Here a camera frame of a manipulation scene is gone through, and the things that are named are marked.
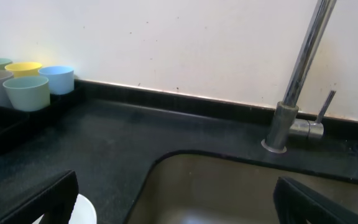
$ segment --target sink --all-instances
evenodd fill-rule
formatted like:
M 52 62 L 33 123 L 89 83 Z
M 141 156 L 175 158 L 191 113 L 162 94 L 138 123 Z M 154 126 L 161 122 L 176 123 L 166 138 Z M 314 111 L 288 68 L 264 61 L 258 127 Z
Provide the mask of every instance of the sink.
M 358 214 L 356 184 L 179 154 L 151 170 L 126 223 L 279 223 L 273 191 L 280 176 L 291 177 Z

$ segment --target tray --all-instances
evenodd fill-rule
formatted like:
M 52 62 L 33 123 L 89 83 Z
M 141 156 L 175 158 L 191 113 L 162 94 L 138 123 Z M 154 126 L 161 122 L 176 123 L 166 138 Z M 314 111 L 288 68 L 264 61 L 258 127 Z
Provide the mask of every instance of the tray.
M 56 123 L 67 110 L 83 101 L 85 89 L 75 83 L 75 89 L 66 95 L 50 95 L 50 105 L 38 111 L 24 112 L 0 106 L 0 154 Z

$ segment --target black countertop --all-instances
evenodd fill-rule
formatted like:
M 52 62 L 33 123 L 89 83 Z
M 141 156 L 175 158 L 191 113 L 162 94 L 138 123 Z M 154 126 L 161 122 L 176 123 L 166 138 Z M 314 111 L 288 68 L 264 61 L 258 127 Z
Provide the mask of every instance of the black countertop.
M 260 145 L 268 128 L 88 100 L 0 156 L 0 200 L 72 169 L 98 223 L 122 223 L 153 163 L 183 150 L 358 182 L 358 156 L 350 149 L 354 141 L 292 141 L 285 154 L 272 154 Z M 13 185 L 9 192 L 8 185 Z

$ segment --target chrome faucet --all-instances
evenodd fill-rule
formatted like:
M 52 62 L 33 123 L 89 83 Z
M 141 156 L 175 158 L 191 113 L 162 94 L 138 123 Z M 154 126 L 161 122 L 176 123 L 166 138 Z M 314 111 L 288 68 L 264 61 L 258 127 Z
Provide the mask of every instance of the chrome faucet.
M 318 0 L 317 2 L 284 99 L 277 103 L 270 131 L 266 139 L 262 141 L 263 147 L 271 152 L 284 153 L 287 150 L 285 143 L 289 134 L 307 138 L 321 138 L 324 134 L 324 126 L 321 124 L 321 120 L 335 95 L 335 91 L 329 93 L 316 121 L 296 119 L 299 110 L 296 102 L 335 3 L 336 0 Z

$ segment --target wall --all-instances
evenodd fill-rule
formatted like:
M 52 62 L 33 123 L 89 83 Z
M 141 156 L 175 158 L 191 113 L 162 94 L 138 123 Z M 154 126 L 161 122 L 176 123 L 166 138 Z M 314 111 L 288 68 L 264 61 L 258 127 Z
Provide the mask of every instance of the wall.
M 275 107 L 316 0 L 0 0 L 0 57 L 80 79 Z M 338 0 L 298 105 L 358 120 L 358 0 Z

